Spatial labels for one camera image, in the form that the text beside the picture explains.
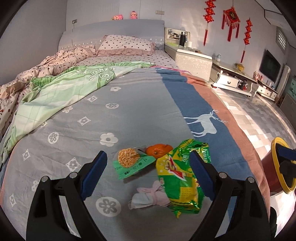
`green blanket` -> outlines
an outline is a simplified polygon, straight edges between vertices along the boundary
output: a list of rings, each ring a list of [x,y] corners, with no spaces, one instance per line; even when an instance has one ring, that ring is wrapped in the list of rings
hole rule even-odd
[[[137,68],[154,66],[132,61],[74,66],[57,76],[33,78],[32,91],[21,101],[16,115],[1,141],[0,160],[4,163],[16,143],[66,106],[72,105],[114,78]]]

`blue gripper pad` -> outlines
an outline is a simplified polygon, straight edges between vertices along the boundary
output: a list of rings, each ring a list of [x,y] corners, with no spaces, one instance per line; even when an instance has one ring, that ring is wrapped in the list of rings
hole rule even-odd
[[[198,157],[197,155],[199,156],[199,154],[193,151],[190,153],[189,155],[190,167],[194,175],[196,176],[198,183],[201,186],[205,196],[209,197],[213,201],[215,198],[214,183],[210,175],[206,171],[205,167],[201,163],[201,161],[203,161],[202,158]]]
[[[278,148],[278,154],[279,154],[279,156],[284,157],[288,160],[291,160],[291,161],[296,160],[296,151],[295,150],[291,150],[289,148],[281,146]]]
[[[95,164],[81,183],[80,196],[83,201],[92,195],[103,171],[105,170],[105,167],[107,166],[107,154],[102,152],[100,156],[96,157],[94,162]]]

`chinese knot decoration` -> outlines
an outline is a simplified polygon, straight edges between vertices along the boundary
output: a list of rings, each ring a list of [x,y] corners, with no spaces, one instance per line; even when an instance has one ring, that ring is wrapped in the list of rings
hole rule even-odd
[[[225,23],[229,26],[229,33],[228,33],[228,41],[231,41],[231,35],[232,35],[232,30],[237,29],[237,33],[235,35],[235,38],[238,38],[239,36],[239,17],[237,16],[234,7],[232,6],[228,10],[223,11],[223,22],[222,22],[222,29],[224,29]]]
[[[247,31],[245,32],[245,35],[246,35],[246,37],[244,38],[245,47],[244,47],[244,52],[242,53],[241,63],[244,60],[244,55],[246,53],[246,46],[250,44],[250,41],[249,41],[249,39],[251,38],[250,32],[252,32],[251,27],[253,26],[250,18],[246,22],[247,22],[247,26],[246,26]]]
[[[209,25],[210,22],[213,22],[214,21],[212,15],[215,15],[214,10],[213,10],[213,8],[216,7],[214,5],[214,2],[215,1],[216,0],[208,0],[208,1],[205,2],[207,4],[207,6],[208,6],[207,8],[205,8],[205,11],[207,12],[207,14],[204,15],[204,18],[207,21],[207,27],[208,27],[208,25]],[[208,30],[206,28],[206,30],[205,30],[205,38],[204,38],[204,46],[205,46],[205,43],[207,41],[207,32],[208,32]]]

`polka dot bed sheet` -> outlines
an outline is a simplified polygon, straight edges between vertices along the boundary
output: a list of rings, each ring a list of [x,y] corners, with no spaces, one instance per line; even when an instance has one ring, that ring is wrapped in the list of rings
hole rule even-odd
[[[95,65],[105,64],[109,62],[124,62],[124,61],[147,61],[155,63],[158,66],[179,69],[176,62],[164,51],[155,50],[151,56],[140,56],[140,55],[117,55],[117,56],[97,56],[89,57],[79,62],[79,65]]]

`toilet paper roll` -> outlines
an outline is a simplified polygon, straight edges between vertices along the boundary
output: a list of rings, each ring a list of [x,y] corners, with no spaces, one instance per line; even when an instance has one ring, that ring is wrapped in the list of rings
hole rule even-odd
[[[187,47],[188,47],[188,48],[192,48],[192,42],[187,41]]]

